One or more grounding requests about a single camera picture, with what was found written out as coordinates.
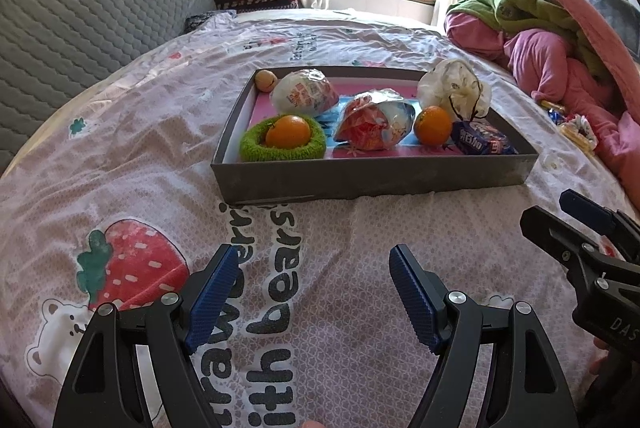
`white bear print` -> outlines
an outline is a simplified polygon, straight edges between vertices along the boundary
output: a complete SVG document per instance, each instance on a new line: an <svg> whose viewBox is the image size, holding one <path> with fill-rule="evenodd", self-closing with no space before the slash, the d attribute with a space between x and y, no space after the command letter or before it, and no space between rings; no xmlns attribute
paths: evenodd
<svg viewBox="0 0 640 428"><path fill-rule="evenodd" d="M36 344L27 348L29 369L38 376L48 376L62 385L76 348L94 312L86 305L62 303L48 299L42 304L44 323ZM142 388L151 419L155 419L162 407L162 400L151 364L149 348L137 345L138 366Z"/></svg>

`green scrunchie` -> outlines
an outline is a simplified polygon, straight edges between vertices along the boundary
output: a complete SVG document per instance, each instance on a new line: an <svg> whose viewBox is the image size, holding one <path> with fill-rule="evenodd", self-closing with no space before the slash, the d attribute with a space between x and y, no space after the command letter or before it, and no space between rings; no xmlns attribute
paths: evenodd
<svg viewBox="0 0 640 428"><path fill-rule="evenodd" d="M284 116L265 119L244 132L240 140L240 159L245 162L254 161L294 161L303 159L322 159L326 150L326 137L320 125L307 116L299 116L304 119L311 128L311 140L304 146L297 148L269 148L261 144L269 127Z"/></svg>

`bed sheet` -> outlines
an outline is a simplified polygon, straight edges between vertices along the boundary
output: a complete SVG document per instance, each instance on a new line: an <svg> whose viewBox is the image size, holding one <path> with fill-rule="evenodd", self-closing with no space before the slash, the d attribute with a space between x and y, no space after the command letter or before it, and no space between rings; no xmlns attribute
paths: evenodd
<svg viewBox="0 0 640 428"><path fill-rule="evenodd" d="M435 358L388 275L397 243L479 302L531 303L572 394L584 392L596 349L572 323L575 295L561 266L521 236L518 220L534 204L567 218L558 207L567 188L634 215L615 177L558 134L507 72L433 31L300 17L220 14L142 56L62 115L64 126L0 180L0 372L39 428L51 426L96 304L117 296L121 308L144 305L150 289L162 294L204 268L222 242L241 247L242 292L192 360L226 426L408 425ZM446 58L469 61L492 85L496 111L539 150L526 184L287 206L222 201L209 164L255 69L428 70ZM86 261L107 243L113 253L96 276ZM161 267L172 271L151 274ZM140 354L150 410L167 427ZM463 428L475 426L489 365L484 348Z"/></svg>

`screw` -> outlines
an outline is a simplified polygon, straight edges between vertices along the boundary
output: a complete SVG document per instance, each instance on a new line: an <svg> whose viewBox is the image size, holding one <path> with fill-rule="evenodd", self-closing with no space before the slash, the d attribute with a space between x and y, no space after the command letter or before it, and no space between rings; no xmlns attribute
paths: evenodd
<svg viewBox="0 0 640 428"><path fill-rule="evenodd" d="M176 293L167 293L165 295L162 295L162 298L160 299L160 301L164 305L173 305L179 299L180 299L180 297Z"/></svg>
<svg viewBox="0 0 640 428"><path fill-rule="evenodd" d="M98 314L100 316L109 316L113 312L113 305L110 303L103 303L98 307Z"/></svg>
<svg viewBox="0 0 640 428"><path fill-rule="evenodd" d="M461 304L466 302L466 296L460 291L452 291L449 293L449 300L453 303Z"/></svg>
<svg viewBox="0 0 640 428"><path fill-rule="evenodd" d="M518 302L516 303L516 309L521 314L529 314L533 309L531 305L526 302Z"/></svg>

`pink comforter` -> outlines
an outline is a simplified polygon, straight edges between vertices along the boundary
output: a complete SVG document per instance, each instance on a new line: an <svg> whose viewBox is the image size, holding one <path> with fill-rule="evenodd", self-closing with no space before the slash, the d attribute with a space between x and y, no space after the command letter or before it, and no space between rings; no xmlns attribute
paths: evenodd
<svg viewBox="0 0 640 428"><path fill-rule="evenodd" d="M572 58L571 45L556 34L531 29L509 39L478 18L450 14L447 37L509 69L534 100L562 103L572 113L586 116L599 140L597 155L640 208L640 74L618 35L586 0L558 2L580 24L613 75L623 108L616 87L597 84L587 67Z"/></svg>

